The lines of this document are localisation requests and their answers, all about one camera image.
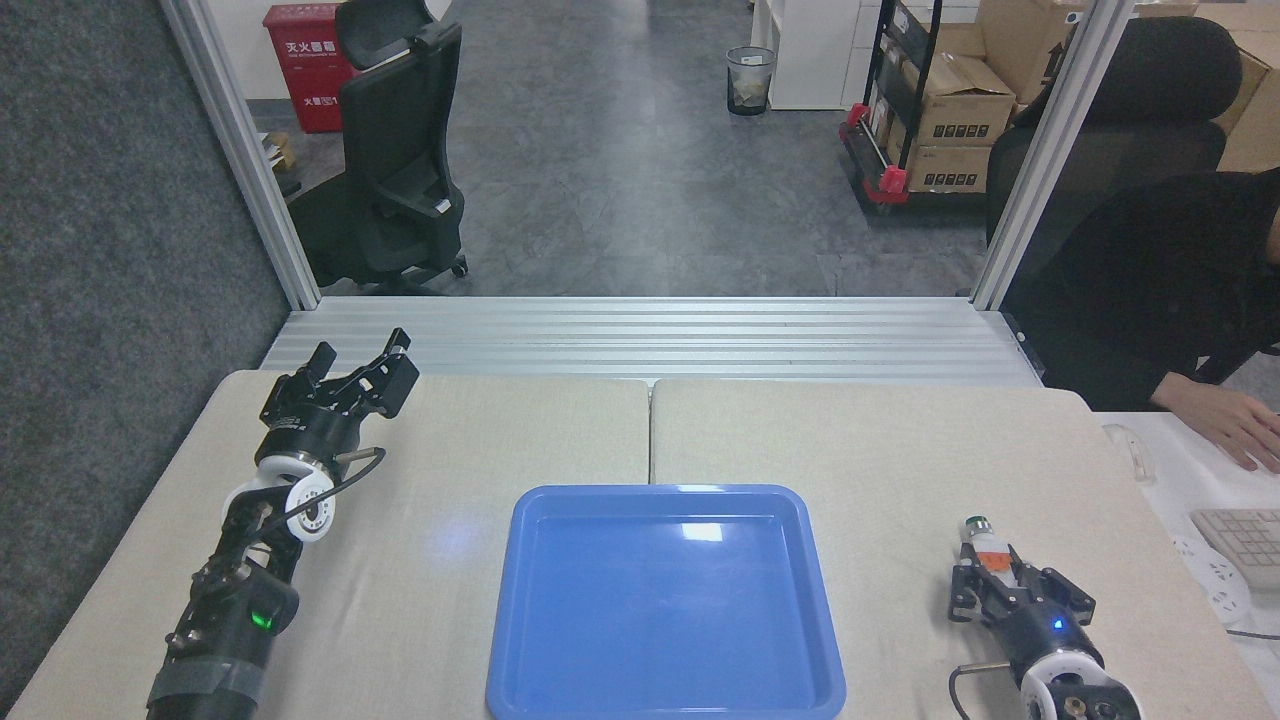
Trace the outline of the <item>person's hand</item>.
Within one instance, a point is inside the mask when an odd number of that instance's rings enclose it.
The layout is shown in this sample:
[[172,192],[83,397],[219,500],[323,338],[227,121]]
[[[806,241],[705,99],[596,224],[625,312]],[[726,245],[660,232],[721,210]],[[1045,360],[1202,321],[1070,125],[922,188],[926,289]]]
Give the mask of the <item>person's hand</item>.
[[1279,473],[1277,414],[1249,395],[1169,373],[1149,401],[1248,471]]

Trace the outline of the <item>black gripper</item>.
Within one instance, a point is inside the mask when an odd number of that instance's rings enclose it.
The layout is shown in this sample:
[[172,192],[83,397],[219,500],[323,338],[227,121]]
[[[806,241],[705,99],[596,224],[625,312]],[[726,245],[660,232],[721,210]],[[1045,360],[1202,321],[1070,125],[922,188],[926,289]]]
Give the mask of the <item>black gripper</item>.
[[1027,673],[1039,660],[1064,651],[1082,652],[1102,666],[1102,655],[1083,630],[1094,614],[1094,598],[1059,570],[1025,562],[1014,548],[1010,553],[1012,564],[993,571],[974,548],[960,548],[947,619],[969,623],[978,611],[1012,673]]
[[291,375],[280,375],[262,406],[268,433],[260,445],[260,461],[269,456],[305,454],[328,471],[344,471],[338,455],[357,448],[360,425],[376,413],[394,418],[403,407],[419,369],[407,355],[411,338],[394,328],[381,355],[339,379],[338,410],[321,391],[335,350],[321,341],[310,360]]

